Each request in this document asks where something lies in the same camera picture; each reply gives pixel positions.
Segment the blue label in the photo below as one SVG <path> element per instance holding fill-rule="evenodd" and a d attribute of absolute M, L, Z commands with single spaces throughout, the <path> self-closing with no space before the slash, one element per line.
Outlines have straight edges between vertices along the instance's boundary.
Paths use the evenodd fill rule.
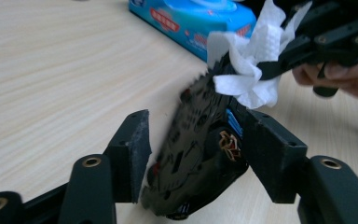
<path fill-rule="evenodd" d="M 243 129 L 238 123 L 237 119 L 235 119 L 234 114 L 231 112 L 231 110 L 226 110 L 228 115 L 228 124 L 231 126 L 232 129 L 242 138 L 243 135 Z"/>

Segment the finger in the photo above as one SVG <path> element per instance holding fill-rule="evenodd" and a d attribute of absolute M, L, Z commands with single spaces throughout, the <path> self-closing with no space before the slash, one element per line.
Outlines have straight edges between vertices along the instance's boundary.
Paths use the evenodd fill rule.
<path fill-rule="evenodd" d="M 330 80 L 328 78 L 319 78 L 318 75 L 320 70 L 317 65 L 303 64 L 301 67 L 303 69 L 302 78 L 304 80 L 307 78 L 309 85 L 336 89 L 348 85 L 347 80 Z"/>
<path fill-rule="evenodd" d="M 292 70 L 292 72 L 293 72 L 293 76 L 295 77 L 295 81 L 299 85 L 304 85 L 304 86 L 312 86 L 313 85 L 312 79 L 310 79 L 308 77 L 308 75 L 305 73 L 302 65 L 294 68 Z"/>
<path fill-rule="evenodd" d="M 358 78 L 358 64 L 352 67 L 343 67 L 338 63 L 328 63 L 324 69 L 325 76 L 329 79 L 354 79 Z"/>

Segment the wooden table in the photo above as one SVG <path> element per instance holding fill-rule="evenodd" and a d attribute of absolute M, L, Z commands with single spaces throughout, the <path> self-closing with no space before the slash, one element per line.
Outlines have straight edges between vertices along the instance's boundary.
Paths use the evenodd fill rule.
<path fill-rule="evenodd" d="M 0 1 L 0 191 L 27 202 L 68 181 L 73 163 L 102 153 L 124 118 L 150 111 L 158 148 L 179 91 L 206 64 L 128 11 L 125 0 Z M 261 108 L 309 146 L 358 174 L 358 100 L 320 99 L 283 75 Z M 118 223 L 176 223 L 118 204 Z M 298 223 L 252 170 L 183 223 Z"/>

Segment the tissue paper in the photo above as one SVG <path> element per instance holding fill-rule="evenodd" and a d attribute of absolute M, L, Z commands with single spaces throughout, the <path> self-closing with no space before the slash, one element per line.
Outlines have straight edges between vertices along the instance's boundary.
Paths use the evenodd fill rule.
<path fill-rule="evenodd" d="M 289 21 L 285 29 L 284 12 L 266 0 L 255 25 L 251 38 L 244 38 L 231 32 L 212 32 L 208 36 L 208 66 L 229 51 L 231 64 L 237 75 L 223 74 L 213 78 L 218 93 L 232 95 L 238 102 L 255 109 L 262 105 L 274 106 L 278 101 L 280 77 L 263 80 L 258 63 L 277 62 L 287 44 L 295 38 L 295 31 L 310 9 L 311 2 L 303 6 Z"/>

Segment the light wood surface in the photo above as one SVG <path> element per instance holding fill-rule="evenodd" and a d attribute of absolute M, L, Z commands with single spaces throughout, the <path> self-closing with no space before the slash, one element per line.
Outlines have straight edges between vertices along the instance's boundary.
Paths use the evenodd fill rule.
<path fill-rule="evenodd" d="M 0 1 L 0 191 L 27 202 L 68 181 L 73 163 L 102 153 L 132 112 L 150 111 L 156 150 L 178 94 L 203 61 L 128 11 L 125 0 Z M 330 100 L 282 76 L 279 102 L 261 108 L 309 146 L 358 174 L 358 100 Z M 182 223 L 298 223 L 252 170 Z M 117 223 L 177 223 L 117 204 Z"/>

